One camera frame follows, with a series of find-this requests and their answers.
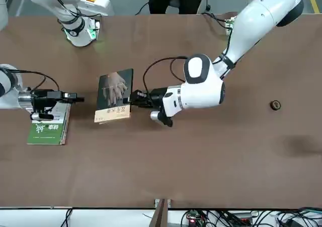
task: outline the robotic arm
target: robotic arm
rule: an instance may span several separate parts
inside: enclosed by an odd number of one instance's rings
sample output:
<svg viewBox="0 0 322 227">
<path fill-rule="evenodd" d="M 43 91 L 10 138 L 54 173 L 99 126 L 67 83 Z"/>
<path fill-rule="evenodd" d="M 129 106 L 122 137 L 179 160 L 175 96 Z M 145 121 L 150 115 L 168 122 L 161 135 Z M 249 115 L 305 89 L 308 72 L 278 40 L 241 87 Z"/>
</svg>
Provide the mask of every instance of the robotic arm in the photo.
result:
<svg viewBox="0 0 322 227">
<path fill-rule="evenodd" d="M 76 47 L 89 45 L 97 38 L 99 22 L 80 12 L 81 0 L 31 0 L 52 12 L 63 26 L 67 38 Z"/>
<path fill-rule="evenodd" d="M 185 61 L 183 84 L 155 89 L 149 95 L 135 91 L 124 102 L 139 107 L 158 107 L 151 112 L 151 119 L 170 127 L 171 117 L 184 109 L 221 104 L 225 97 L 222 80 L 238 60 L 275 26 L 286 26 L 297 19 L 303 7 L 302 0 L 253 0 L 235 19 L 229 48 L 213 63 L 208 56 L 195 54 Z"/>
<path fill-rule="evenodd" d="M 0 0 L 0 31 L 7 23 L 6 2 Z M 84 98 L 77 97 L 75 93 L 24 88 L 18 72 L 9 64 L 0 64 L 0 109 L 26 109 L 32 120 L 50 121 L 54 119 L 50 114 L 50 108 L 57 102 L 71 104 L 84 101 Z"/>
</svg>

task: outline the table surface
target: table surface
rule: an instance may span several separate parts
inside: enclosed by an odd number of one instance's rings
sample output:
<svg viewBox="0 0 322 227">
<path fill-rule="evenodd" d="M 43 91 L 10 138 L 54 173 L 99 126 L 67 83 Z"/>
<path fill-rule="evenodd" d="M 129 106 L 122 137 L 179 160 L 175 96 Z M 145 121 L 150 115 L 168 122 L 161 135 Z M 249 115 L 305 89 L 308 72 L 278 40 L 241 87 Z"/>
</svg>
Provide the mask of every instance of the table surface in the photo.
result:
<svg viewBox="0 0 322 227">
<path fill-rule="evenodd" d="M 133 87 L 143 89 L 157 59 L 215 59 L 223 29 L 202 15 L 111 17 L 102 26 L 85 48 L 68 43 L 54 17 L 11 18 L 0 33 L 1 63 L 46 73 L 86 98 L 71 109 L 65 146 L 26 145 L 28 113 L 0 111 L 0 206 L 153 207 L 164 197 L 173 207 L 322 206 L 322 16 L 272 31 L 226 78 L 222 105 L 181 112 L 173 128 L 136 107 L 130 119 L 95 124 L 99 76 L 132 67 Z M 174 66 L 181 76 L 182 65 Z M 27 86 L 39 80 L 24 75 Z M 146 83 L 178 81 L 162 62 Z"/>
</svg>

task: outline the small round object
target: small round object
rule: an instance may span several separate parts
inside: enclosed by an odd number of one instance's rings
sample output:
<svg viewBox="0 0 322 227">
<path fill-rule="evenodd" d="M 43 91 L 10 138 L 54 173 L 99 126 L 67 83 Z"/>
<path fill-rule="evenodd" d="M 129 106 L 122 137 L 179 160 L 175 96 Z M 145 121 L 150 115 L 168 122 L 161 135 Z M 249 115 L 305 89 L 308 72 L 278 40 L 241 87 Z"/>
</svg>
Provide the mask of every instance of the small round object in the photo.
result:
<svg viewBox="0 0 322 227">
<path fill-rule="evenodd" d="M 270 102 L 270 106 L 272 110 L 279 110 L 281 109 L 281 103 L 278 100 L 273 100 Z"/>
<path fill-rule="evenodd" d="M 77 33 L 76 33 L 76 32 L 74 32 L 74 31 L 70 31 L 69 33 L 70 33 L 70 35 L 71 35 L 71 36 L 73 36 L 73 37 L 77 36 Z"/>
</svg>

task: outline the book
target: book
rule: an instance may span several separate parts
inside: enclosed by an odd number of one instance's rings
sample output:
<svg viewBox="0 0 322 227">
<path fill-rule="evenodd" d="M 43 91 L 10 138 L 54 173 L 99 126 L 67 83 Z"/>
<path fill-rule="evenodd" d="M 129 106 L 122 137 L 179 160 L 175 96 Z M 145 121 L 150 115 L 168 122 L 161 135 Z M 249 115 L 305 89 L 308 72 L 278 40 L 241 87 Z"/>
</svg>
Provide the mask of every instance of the book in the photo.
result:
<svg viewBox="0 0 322 227">
<path fill-rule="evenodd" d="M 95 123 L 104 124 L 111 120 L 130 118 L 131 105 L 123 104 L 130 97 L 133 86 L 132 68 L 112 72 L 100 77 Z"/>
<path fill-rule="evenodd" d="M 57 103 L 52 109 L 52 121 L 33 120 L 27 144 L 65 145 L 71 104 Z"/>
</svg>

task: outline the hand illustration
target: hand illustration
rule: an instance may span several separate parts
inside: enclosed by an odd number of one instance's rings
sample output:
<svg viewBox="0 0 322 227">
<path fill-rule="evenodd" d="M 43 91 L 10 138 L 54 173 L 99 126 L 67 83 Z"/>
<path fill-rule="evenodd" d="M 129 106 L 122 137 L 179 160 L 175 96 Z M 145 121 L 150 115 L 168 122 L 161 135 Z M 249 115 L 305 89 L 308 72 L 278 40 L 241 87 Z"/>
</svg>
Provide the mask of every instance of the hand illustration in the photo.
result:
<svg viewBox="0 0 322 227">
<path fill-rule="evenodd" d="M 119 76 L 117 72 L 109 74 L 105 80 L 103 95 L 107 99 L 108 106 L 116 105 L 118 100 L 121 100 L 122 94 L 127 90 L 125 80 Z"/>
</svg>

